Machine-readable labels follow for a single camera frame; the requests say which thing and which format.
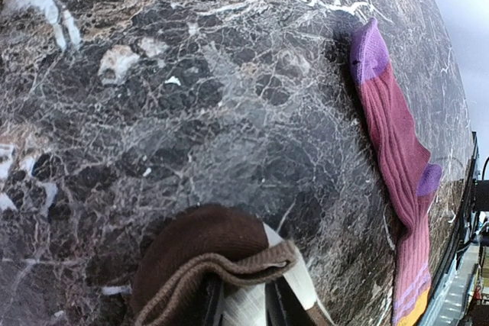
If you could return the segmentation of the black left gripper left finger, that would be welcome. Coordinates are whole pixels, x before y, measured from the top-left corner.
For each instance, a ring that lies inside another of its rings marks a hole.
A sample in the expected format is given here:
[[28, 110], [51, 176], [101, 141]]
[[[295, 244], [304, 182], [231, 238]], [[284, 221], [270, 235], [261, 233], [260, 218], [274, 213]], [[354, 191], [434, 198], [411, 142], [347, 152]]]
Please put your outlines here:
[[205, 281], [205, 295], [202, 325], [219, 326], [222, 324], [224, 308], [224, 282], [218, 276], [208, 276]]

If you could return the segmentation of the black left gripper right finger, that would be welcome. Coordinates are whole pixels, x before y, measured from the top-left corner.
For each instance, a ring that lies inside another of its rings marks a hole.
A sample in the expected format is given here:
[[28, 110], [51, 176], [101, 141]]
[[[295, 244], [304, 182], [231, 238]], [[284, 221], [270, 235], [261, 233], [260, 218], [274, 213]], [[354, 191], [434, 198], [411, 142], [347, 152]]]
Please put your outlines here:
[[284, 278], [265, 286], [267, 325], [300, 324], [300, 303]]

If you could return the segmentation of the brown and white sock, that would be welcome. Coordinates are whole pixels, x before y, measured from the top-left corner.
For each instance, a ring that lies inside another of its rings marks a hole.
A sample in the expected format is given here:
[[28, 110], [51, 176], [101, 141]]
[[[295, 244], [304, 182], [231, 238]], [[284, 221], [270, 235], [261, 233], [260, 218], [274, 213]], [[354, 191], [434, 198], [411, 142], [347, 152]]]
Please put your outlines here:
[[265, 286], [279, 278], [300, 303], [299, 325], [332, 323], [294, 242], [253, 215], [209, 204], [178, 215], [147, 249], [132, 285], [135, 324], [202, 325], [208, 276], [224, 282], [221, 325], [267, 325]]

